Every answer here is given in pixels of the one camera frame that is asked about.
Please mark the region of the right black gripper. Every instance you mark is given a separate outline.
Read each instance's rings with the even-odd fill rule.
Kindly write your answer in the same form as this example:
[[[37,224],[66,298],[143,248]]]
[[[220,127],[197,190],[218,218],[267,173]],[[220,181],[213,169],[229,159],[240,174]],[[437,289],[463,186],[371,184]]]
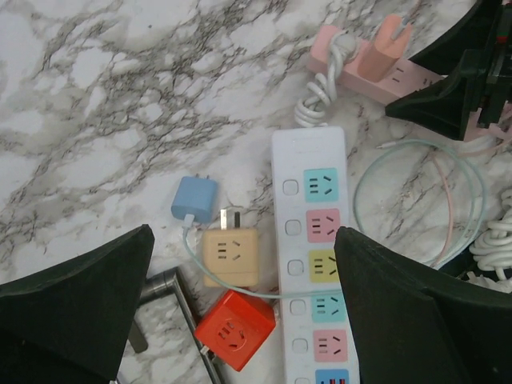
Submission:
[[[447,32],[410,60],[450,75],[385,107],[386,116],[461,141],[470,115],[477,128],[498,123],[511,100],[511,2],[476,1]]]

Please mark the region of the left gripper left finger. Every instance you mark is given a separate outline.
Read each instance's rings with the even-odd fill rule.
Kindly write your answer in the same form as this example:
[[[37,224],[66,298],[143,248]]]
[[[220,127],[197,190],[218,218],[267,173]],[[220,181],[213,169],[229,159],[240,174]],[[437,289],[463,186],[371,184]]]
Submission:
[[[154,248],[142,225],[1,286],[3,383],[116,379]]]

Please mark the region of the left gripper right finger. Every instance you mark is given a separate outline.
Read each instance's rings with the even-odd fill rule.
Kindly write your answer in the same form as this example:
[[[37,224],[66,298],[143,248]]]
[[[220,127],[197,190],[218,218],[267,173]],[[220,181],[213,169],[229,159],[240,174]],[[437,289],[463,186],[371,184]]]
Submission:
[[[509,383],[511,296],[349,227],[334,252],[364,383]]]

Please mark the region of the pink power strip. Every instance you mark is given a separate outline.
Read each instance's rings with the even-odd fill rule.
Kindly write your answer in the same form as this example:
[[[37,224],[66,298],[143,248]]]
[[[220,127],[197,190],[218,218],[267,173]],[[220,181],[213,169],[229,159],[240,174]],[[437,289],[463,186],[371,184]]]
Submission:
[[[383,105],[404,98],[416,91],[432,86],[446,76],[436,74],[419,64],[403,57],[410,40],[412,25],[405,26],[396,40],[392,33],[400,25],[387,20],[381,25],[375,38],[369,42],[362,40],[358,44],[355,57],[344,64],[336,83],[367,96]],[[327,59],[330,43],[341,45],[342,32],[336,26],[323,26],[317,34],[310,51],[308,68],[316,74],[327,77]],[[312,82],[315,96],[323,106],[329,106],[335,100],[329,96],[327,87],[317,80]]]

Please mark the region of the orange small plug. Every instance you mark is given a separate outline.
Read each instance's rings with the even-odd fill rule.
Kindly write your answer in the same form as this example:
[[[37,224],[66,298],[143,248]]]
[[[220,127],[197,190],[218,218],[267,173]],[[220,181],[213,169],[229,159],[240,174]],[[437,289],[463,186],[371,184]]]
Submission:
[[[412,25],[405,17],[388,15],[362,53],[358,75],[370,82],[383,80],[405,53],[411,33]]]

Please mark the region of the white power strip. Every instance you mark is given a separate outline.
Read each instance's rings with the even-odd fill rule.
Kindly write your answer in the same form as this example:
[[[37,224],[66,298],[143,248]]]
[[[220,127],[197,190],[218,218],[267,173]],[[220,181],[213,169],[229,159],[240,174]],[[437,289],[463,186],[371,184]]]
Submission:
[[[350,223],[340,127],[271,139],[283,360],[287,383],[358,383],[358,356],[334,242]]]

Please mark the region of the red cube plug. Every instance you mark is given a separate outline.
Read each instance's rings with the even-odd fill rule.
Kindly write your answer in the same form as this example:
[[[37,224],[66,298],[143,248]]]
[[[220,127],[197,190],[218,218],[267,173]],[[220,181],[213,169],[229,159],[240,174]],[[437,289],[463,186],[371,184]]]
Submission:
[[[271,305],[261,298],[228,290],[200,321],[194,336],[239,372],[275,327]]]

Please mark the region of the beige cube plug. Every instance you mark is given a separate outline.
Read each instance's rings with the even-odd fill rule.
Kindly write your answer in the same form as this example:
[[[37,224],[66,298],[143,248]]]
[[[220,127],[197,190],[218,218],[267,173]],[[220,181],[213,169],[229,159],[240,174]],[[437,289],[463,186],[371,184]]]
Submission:
[[[220,210],[220,228],[202,236],[203,265],[227,285],[252,287],[259,282],[259,248],[256,228],[241,228],[240,213],[228,227],[228,213]]]

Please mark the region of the light blue small plug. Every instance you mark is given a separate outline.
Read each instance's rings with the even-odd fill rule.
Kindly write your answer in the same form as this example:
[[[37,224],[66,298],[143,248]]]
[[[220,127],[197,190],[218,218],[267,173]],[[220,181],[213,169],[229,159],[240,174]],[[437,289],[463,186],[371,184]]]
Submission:
[[[181,179],[170,212],[178,220],[207,224],[213,217],[218,183],[209,178],[185,176]]]

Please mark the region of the black hex key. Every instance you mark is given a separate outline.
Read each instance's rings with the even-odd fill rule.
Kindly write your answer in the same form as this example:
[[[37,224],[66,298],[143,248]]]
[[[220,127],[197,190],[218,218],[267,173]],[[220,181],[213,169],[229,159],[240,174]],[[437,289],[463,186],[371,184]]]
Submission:
[[[211,352],[194,336],[200,313],[175,267],[148,278],[126,344],[120,382],[228,383]]]

